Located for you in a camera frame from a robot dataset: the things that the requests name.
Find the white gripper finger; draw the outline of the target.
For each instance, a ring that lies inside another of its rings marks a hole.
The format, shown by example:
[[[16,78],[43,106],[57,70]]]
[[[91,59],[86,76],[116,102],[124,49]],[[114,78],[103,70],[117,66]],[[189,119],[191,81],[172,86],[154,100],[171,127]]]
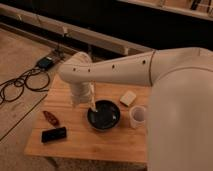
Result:
[[[89,108],[93,111],[93,112],[98,112],[97,108],[96,108],[96,103],[95,101],[91,100],[89,102]]]

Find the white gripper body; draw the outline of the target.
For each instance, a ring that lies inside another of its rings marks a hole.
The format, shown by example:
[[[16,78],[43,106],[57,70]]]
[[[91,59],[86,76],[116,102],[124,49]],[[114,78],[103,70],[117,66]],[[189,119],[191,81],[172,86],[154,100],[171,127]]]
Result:
[[[91,103],[94,99],[94,84],[91,82],[71,84],[70,90],[74,106]]]

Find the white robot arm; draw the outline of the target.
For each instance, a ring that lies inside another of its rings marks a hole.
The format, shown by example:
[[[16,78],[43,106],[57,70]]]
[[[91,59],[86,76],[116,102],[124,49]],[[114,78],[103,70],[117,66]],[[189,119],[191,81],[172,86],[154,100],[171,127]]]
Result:
[[[97,63],[78,52],[59,75],[75,101],[90,82],[150,86],[148,171],[213,171],[213,51],[155,50]]]

